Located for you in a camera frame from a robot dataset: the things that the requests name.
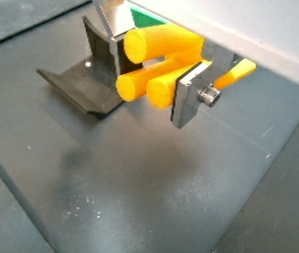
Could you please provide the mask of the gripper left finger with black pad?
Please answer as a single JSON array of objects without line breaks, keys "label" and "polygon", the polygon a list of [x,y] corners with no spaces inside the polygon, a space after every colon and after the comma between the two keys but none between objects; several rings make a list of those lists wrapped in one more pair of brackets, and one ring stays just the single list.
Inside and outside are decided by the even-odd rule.
[{"label": "gripper left finger with black pad", "polygon": [[130,3],[127,0],[93,0],[93,3],[107,32],[107,42],[114,56],[117,75],[142,69],[143,65],[133,63],[125,51],[126,33],[137,27]]}]

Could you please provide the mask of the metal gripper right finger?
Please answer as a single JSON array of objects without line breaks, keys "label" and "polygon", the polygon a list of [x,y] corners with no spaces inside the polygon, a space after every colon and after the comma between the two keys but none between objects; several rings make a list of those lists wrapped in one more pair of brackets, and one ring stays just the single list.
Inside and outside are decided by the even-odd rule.
[{"label": "metal gripper right finger", "polygon": [[170,120],[177,128],[183,128],[198,113],[201,104],[213,108],[222,92],[215,88],[215,81],[244,60],[232,50],[206,41],[202,56],[209,63],[197,62],[175,81]]}]

